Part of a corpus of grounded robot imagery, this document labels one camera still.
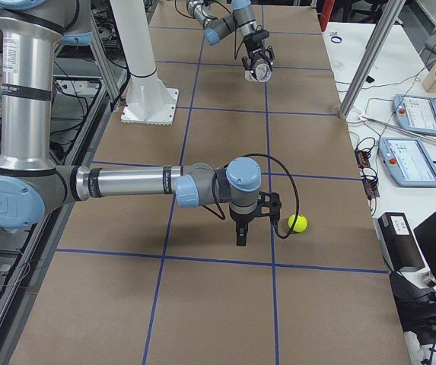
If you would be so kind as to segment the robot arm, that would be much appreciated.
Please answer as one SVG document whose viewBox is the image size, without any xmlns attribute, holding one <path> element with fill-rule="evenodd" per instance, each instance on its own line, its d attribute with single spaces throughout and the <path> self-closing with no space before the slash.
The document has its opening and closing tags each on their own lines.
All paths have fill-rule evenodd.
<svg viewBox="0 0 436 365">
<path fill-rule="evenodd" d="M 246 73 L 257 78 L 263 57 L 263 36 L 251 1 L 231 1 L 232 10 L 216 18 L 209 2 L 186 1 L 191 19 L 202 26 L 210 45 L 240 32 L 247 55 Z M 128 85 L 122 122 L 171 125 L 179 91 L 165 87 L 151 45 L 144 1 L 110 1 L 113 24 L 126 59 L 126 84 L 117 91 L 117 103 Z M 141 167 L 105 170 L 70 165 L 76 141 L 87 126 L 92 104 L 77 94 L 80 122 L 52 129 L 56 48 L 89 46 L 99 33 L 93 30 L 91 1 L 0 1 L 2 33 L 2 125 L 0 131 L 0 227 L 18 230 L 72 202 L 118 195 L 174 195 L 181 208 L 228 203 L 236 224 L 237 246 L 247 244 L 248 224 L 260 214 L 263 198 L 260 167 L 249 157 L 238 157 L 213 169 L 205 163 L 191 166 Z"/>
<path fill-rule="evenodd" d="M 271 46 L 265 44 L 269 32 L 258 25 L 250 1 L 232 1 L 232 9 L 222 18 L 210 10 L 209 1 L 188 1 L 189 16 L 196 19 L 204 30 L 208 44 L 214 46 L 230 34 L 240 33 L 241 45 L 247 54 L 241 58 L 245 79 L 266 83 L 272 76 L 275 54 Z"/>
</svg>

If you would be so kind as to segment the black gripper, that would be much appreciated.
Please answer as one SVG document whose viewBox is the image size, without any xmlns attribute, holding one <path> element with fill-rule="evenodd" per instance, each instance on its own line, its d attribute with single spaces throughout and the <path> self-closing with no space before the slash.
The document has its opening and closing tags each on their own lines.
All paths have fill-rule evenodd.
<svg viewBox="0 0 436 365">
<path fill-rule="evenodd" d="M 230 215 L 231 215 L 231 219 L 235 223 L 236 245 L 246 246 L 248 225 L 251 221 L 253 221 L 257 217 L 257 214 L 254 212 L 249 214 L 239 214 L 235 211 L 230 211 Z"/>
<path fill-rule="evenodd" d="M 272 46 L 268 46 L 266 48 L 264 45 L 264 40 L 259 43 L 243 42 L 247 51 L 247 54 L 241 58 L 245 71 L 249 73 L 254 73 L 253 70 L 254 62 L 258 62 L 258 61 L 264 61 L 268 63 L 274 62 L 275 53 L 273 51 L 273 48 Z"/>
</svg>

